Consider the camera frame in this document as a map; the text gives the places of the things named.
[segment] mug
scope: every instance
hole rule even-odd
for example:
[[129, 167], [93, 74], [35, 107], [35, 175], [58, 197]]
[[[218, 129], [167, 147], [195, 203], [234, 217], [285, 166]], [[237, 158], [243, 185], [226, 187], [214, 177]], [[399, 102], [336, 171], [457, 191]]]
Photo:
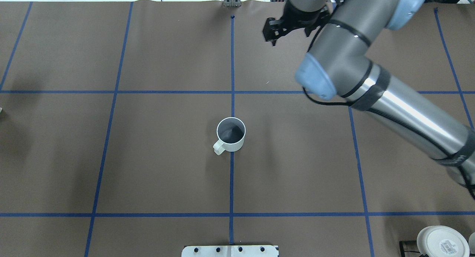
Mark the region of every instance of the mug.
[[224, 118], [216, 128], [217, 142], [213, 145], [214, 152], [221, 155], [224, 151], [235, 152], [244, 144], [246, 126], [236, 117]]

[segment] printed label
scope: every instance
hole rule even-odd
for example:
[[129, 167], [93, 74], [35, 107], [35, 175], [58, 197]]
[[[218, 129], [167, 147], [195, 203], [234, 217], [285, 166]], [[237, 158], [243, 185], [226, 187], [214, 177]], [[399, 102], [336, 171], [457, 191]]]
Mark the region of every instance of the printed label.
[[458, 246], [452, 240], [442, 240], [439, 243], [439, 246], [440, 250], [449, 256], [456, 255], [458, 252]]

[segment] gray robotic arm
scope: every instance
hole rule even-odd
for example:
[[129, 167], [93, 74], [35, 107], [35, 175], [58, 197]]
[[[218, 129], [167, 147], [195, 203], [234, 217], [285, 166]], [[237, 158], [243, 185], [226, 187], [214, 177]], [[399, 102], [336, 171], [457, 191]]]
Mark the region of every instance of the gray robotic arm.
[[295, 78], [324, 100], [339, 95], [446, 166], [475, 199], [475, 132], [365, 57], [383, 28], [399, 29], [424, 0], [343, 0], [333, 14], [327, 0], [287, 0], [279, 20], [268, 18], [266, 41], [320, 27]]

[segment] black band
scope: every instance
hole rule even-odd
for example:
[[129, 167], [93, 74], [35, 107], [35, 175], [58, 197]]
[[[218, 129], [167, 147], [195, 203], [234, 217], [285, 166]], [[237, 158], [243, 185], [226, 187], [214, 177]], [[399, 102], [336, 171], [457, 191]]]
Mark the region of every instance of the black band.
[[466, 128], [468, 131], [468, 137], [465, 141], [465, 145], [463, 145], [463, 147], [453, 156], [446, 159], [435, 159], [434, 161], [440, 165], [458, 167], [472, 156], [473, 152], [475, 152], [475, 132], [468, 127]]
[[369, 110], [382, 97], [390, 81], [391, 74], [385, 68], [381, 67], [380, 76], [378, 76], [376, 83], [358, 98], [351, 108], [362, 112]]
[[356, 30], [355, 28], [349, 26], [348, 24], [344, 22], [340, 22], [339, 20], [336, 19], [331, 19], [328, 23], [334, 24], [334, 25], [339, 25], [343, 29], [348, 30], [350, 33], [354, 34], [355, 36], [358, 36], [361, 41], [363, 41], [368, 47], [371, 46], [371, 41], [360, 31]]
[[361, 78], [360, 82], [348, 93], [342, 95], [342, 98], [348, 98], [349, 96], [353, 95], [353, 93], [356, 92], [361, 86], [363, 85], [364, 81], [370, 76], [371, 69], [373, 68], [373, 61], [370, 61], [370, 65], [368, 66], [368, 69], [366, 70], [366, 73], [363, 75], [363, 78]]

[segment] white plate with holes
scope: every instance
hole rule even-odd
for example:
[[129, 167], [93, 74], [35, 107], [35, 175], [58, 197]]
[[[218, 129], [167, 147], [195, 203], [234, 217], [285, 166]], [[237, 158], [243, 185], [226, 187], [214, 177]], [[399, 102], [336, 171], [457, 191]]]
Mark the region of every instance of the white plate with holes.
[[272, 245], [188, 246], [181, 257], [278, 257], [279, 247]]

